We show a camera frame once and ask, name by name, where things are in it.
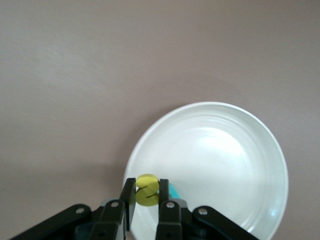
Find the white plate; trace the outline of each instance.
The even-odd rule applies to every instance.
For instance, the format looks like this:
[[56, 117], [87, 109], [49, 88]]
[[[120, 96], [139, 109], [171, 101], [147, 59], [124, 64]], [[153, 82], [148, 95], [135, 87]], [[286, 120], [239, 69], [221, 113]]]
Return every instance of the white plate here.
[[[251, 113], [199, 102], [163, 116], [141, 137], [124, 179], [169, 179], [188, 208], [210, 206], [260, 240], [269, 240], [288, 197], [285, 158], [270, 130]], [[158, 207], [136, 205], [132, 232], [155, 239]]]

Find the teal object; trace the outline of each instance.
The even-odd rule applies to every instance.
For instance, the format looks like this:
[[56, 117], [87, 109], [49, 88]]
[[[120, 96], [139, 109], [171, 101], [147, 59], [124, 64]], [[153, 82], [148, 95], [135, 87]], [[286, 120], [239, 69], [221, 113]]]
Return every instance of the teal object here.
[[181, 199], [177, 191], [175, 190], [174, 186], [169, 183], [169, 193], [170, 193], [170, 198], [172, 199]]

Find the yellow circular piece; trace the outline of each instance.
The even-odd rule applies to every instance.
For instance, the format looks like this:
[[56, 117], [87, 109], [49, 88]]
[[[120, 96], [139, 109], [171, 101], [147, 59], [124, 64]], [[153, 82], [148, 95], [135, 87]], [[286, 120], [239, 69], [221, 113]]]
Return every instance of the yellow circular piece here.
[[135, 200], [138, 204], [150, 207], [157, 205], [159, 202], [159, 180], [153, 174], [140, 175], [135, 182], [139, 188], [135, 193]]
[[158, 180], [157, 176], [147, 173], [147, 174], [142, 174], [142, 175], [138, 176], [135, 181], [135, 185], [138, 188], [145, 188], [149, 184], [158, 183], [158, 182], [159, 182], [159, 180]]

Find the screw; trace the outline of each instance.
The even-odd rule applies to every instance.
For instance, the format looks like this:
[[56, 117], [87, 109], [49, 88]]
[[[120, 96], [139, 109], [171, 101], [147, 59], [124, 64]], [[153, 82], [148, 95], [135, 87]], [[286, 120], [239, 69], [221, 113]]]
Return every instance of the screw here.
[[79, 207], [77, 210], [75, 210], [76, 214], [82, 214], [85, 211], [83, 207]]
[[116, 208], [118, 206], [119, 206], [119, 203], [117, 201], [114, 201], [113, 203], [111, 203], [112, 208]]
[[172, 208], [175, 207], [175, 204], [174, 204], [172, 201], [168, 201], [168, 202], [166, 203], [166, 207], [167, 207], [168, 209], [172, 209]]
[[205, 208], [202, 207], [202, 208], [199, 208], [198, 213], [200, 215], [207, 215], [208, 211]]

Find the table surface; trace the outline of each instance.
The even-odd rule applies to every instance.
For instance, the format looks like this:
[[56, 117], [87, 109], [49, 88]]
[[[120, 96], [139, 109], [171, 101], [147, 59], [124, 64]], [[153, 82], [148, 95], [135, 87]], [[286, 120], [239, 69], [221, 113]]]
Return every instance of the table surface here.
[[0, 239], [118, 196], [145, 130], [203, 101], [282, 147], [273, 239], [319, 239], [320, 1], [15, 0], [0, 23]]

